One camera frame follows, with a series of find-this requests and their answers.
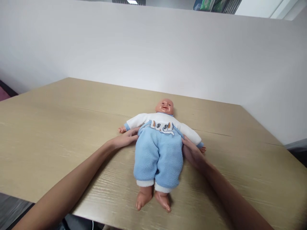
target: human hand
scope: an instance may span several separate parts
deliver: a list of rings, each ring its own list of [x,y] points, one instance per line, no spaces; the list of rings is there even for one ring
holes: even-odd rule
[[[117,136],[110,140],[115,149],[127,146],[138,139],[138,130],[140,127],[130,129],[123,135]]]
[[[127,132],[125,126],[122,126],[122,127],[118,128],[117,130],[118,130],[119,133],[125,133],[125,132]]]
[[[202,154],[201,150],[197,148],[197,146],[192,143],[186,136],[184,136],[184,139],[182,139],[182,143],[182,152],[184,156],[192,166],[200,170],[203,163],[206,161],[205,156]]]

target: wooden table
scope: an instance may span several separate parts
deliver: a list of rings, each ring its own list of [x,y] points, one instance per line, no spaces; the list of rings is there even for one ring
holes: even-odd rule
[[[302,223],[306,168],[241,106],[73,78],[0,102],[0,192],[37,202],[118,135],[119,126],[154,112],[165,97],[173,100],[175,117],[201,136],[208,159],[275,229]],[[171,193],[170,214],[155,199],[137,212],[133,165],[134,146],[122,149],[73,214],[131,230],[232,228],[215,193],[188,162]]]

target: sweater sleeve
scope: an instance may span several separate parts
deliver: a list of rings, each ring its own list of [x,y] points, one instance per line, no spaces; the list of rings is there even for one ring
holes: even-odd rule
[[[198,148],[202,148],[204,144],[201,142],[200,136],[195,132],[193,129],[191,129],[189,126],[187,126],[184,123],[181,123],[181,125],[178,127],[180,132],[183,135],[186,135],[187,138],[189,138]]]
[[[130,129],[139,127],[140,125],[145,123],[146,120],[147,120],[147,113],[140,113],[136,115],[135,117],[127,120],[127,123],[124,126],[126,130],[128,131]]]

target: white sweater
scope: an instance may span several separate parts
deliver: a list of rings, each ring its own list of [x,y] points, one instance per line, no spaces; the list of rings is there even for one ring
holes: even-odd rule
[[[140,113],[135,117],[131,118],[125,124],[126,130],[130,130],[140,125],[147,123],[148,121],[155,121],[161,123],[173,123],[173,125],[183,134],[186,135],[197,147],[203,147],[203,143],[201,142],[200,136],[189,126],[184,123],[180,123],[174,118],[172,115],[168,115],[166,113]]]

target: fleece pants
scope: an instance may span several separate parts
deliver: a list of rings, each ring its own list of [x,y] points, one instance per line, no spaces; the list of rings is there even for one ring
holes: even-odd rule
[[[174,127],[174,134],[166,134],[151,128],[139,130],[135,146],[134,177],[137,185],[169,193],[179,185],[179,175],[183,167],[183,135]]]

